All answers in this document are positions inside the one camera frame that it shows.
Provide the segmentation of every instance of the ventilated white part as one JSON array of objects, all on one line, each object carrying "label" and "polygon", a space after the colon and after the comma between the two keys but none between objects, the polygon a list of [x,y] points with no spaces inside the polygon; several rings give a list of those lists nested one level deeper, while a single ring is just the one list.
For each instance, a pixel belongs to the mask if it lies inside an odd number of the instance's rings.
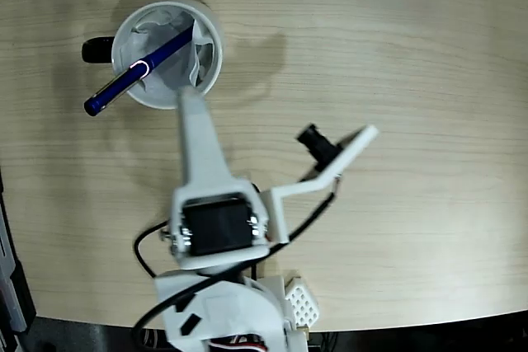
[{"label": "ventilated white part", "polygon": [[293,278],[286,288],[286,299],[294,309],[297,327],[311,327],[319,319],[321,312],[314,295],[301,278]]}]

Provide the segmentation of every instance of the wire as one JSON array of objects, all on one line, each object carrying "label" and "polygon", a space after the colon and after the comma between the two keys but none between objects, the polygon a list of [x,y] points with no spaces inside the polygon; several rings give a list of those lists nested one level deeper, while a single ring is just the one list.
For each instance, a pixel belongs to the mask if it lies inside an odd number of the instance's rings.
[{"label": "wire", "polygon": [[267,348],[264,345],[259,344],[238,344],[238,345],[225,345],[225,344],[217,344],[215,342],[209,341],[209,346],[212,346],[213,348],[220,348],[222,350],[257,350],[258,352],[266,352]]},{"label": "wire", "polygon": [[170,308],[174,306],[176,303],[180,302],[183,299],[191,297],[193,294],[196,294],[200,292],[203,289],[209,288],[213,284],[216,284],[217,282],[220,282],[222,280],[225,280],[233,275],[237,275],[241,273],[242,271],[246,270],[247,268],[251,267],[252,265],[256,265],[260,261],[266,260],[269,257],[275,255],[277,252],[284,249],[286,246],[291,244],[297,237],[302,234],[308,227],[310,227],[315,220],[321,214],[328,208],[328,206],[335,200],[337,189],[339,186],[339,179],[336,179],[334,183],[334,188],[332,192],[328,195],[328,197],[319,204],[319,206],[304,220],[304,222],[297,227],[291,234],[290,234],[290,241],[287,243],[277,243],[275,244],[268,253],[267,256],[261,257],[259,259],[255,260],[248,260],[244,261],[242,263],[236,264],[235,266],[231,267],[228,270],[225,270],[223,272],[220,272],[216,275],[212,275],[210,278],[204,279],[201,282],[197,284],[193,284],[192,286],[188,287],[187,289],[182,290],[181,292],[178,292],[171,297],[167,298],[164,301],[161,301],[158,305],[152,307],[150,310],[148,310],[132,327],[132,330],[130,331],[130,335],[132,337],[132,341],[134,342],[136,348],[142,351],[146,352],[154,352],[154,351],[163,351],[163,350],[177,350],[176,348],[149,348],[147,346],[142,345],[141,343],[141,330],[145,328],[147,324],[150,323],[157,315],[165,311],[167,308]]},{"label": "wire", "polygon": [[164,222],[161,222],[160,224],[156,224],[155,226],[152,226],[151,228],[146,229],[142,233],[138,235],[137,238],[135,238],[134,241],[134,254],[135,258],[138,259],[139,263],[143,267],[143,269],[147,272],[147,274],[151,278],[156,278],[156,273],[152,271],[152,269],[149,267],[149,265],[143,260],[143,257],[141,256],[141,252],[139,251],[139,244],[150,234],[153,232],[159,230],[160,228],[163,228],[167,225],[167,220]]}]

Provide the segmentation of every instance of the white cup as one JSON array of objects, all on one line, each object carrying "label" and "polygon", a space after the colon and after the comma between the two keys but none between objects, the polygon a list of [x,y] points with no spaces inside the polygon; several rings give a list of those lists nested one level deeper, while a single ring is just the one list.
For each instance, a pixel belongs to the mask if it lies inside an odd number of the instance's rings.
[{"label": "white cup", "polygon": [[[209,70],[205,71],[203,78],[196,86],[196,89],[205,95],[215,84],[220,73],[220,68],[222,67],[222,61],[224,59],[224,34],[213,12],[206,5],[194,0],[173,0],[150,3],[128,16],[115,33],[111,46],[111,63],[114,74],[118,76],[129,67],[129,64],[123,64],[121,61],[120,48],[129,39],[133,28],[155,9],[161,8],[167,10],[168,8],[174,7],[179,9],[179,11],[190,14],[196,21],[201,22],[202,26],[209,30],[213,40],[213,54]],[[176,90],[178,87],[167,87],[165,83],[162,84],[164,87],[161,87],[161,90],[157,90],[156,96],[151,95],[148,90],[144,89],[144,85],[140,83],[134,84],[127,92],[142,105],[162,110],[176,109]]]}]

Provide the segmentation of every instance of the black floor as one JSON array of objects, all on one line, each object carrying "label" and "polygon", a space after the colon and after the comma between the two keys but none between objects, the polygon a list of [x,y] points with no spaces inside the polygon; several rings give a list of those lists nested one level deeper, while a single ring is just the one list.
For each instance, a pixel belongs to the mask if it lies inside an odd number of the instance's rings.
[{"label": "black floor", "polygon": [[[528,312],[519,312],[435,326],[313,333],[309,343],[323,352],[528,352],[527,331]],[[40,317],[23,342],[27,352],[134,351],[127,328]]]}]

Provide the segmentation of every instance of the white object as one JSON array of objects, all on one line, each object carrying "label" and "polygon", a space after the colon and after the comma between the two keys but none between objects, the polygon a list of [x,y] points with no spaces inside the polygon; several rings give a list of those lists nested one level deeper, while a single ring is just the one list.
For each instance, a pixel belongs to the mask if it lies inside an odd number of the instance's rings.
[{"label": "white object", "polygon": [[[210,269],[258,259],[268,254],[271,243],[287,243],[288,228],[282,200],[291,195],[329,187],[378,134],[374,126],[363,128],[354,133],[353,138],[342,142],[343,150],[313,179],[273,187],[259,195],[249,180],[231,175],[205,98],[193,87],[178,90],[177,98],[183,182],[172,195],[172,215],[168,225],[172,253],[183,270]],[[252,210],[252,245],[242,249],[193,256],[190,253],[191,230],[186,227],[183,218],[184,207],[189,203],[204,204],[234,196],[242,196]]]},{"label": "white object", "polygon": [[[267,255],[270,249],[265,232],[268,221],[266,208],[250,181],[231,175],[204,97],[194,87],[183,87],[178,91],[178,108],[183,182],[172,196],[169,228],[177,247],[175,257],[180,268],[197,270]],[[191,201],[199,202],[201,199],[230,195],[242,195],[252,208],[256,221],[253,246],[205,256],[191,256],[182,219],[184,205]]]},{"label": "white object", "polygon": [[301,278],[290,281],[285,297],[291,303],[297,327],[312,327],[321,316],[317,300]]},{"label": "white object", "polygon": [[267,236],[273,242],[287,243],[290,239],[284,217],[283,199],[291,195],[311,193],[329,187],[342,174],[345,168],[375,139],[378,133],[379,131],[374,125],[368,125],[355,132],[350,142],[342,141],[344,149],[313,179],[291,185],[281,185],[263,191],[261,198],[270,218]]},{"label": "white object", "polygon": [[198,92],[206,94],[219,76],[224,58],[224,34],[213,12],[194,0],[151,3],[133,12],[121,24],[111,49],[116,76],[191,23],[194,23],[192,42],[127,91],[137,102],[170,110],[177,107],[177,91],[183,86],[196,86]]},{"label": "white object", "polygon": [[[185,271],[158,276],[158,301],[205,279]],[[307,352],[306,337],[293,323],[282,277],[243,279],[243,284],[218,282],[197,293],[185,307],[163,311],[167,340],[185,352],[206,352],[209,341],[227,336],[258,334],[269,351]],[[195,326],[188,326],[189,319]]]}]

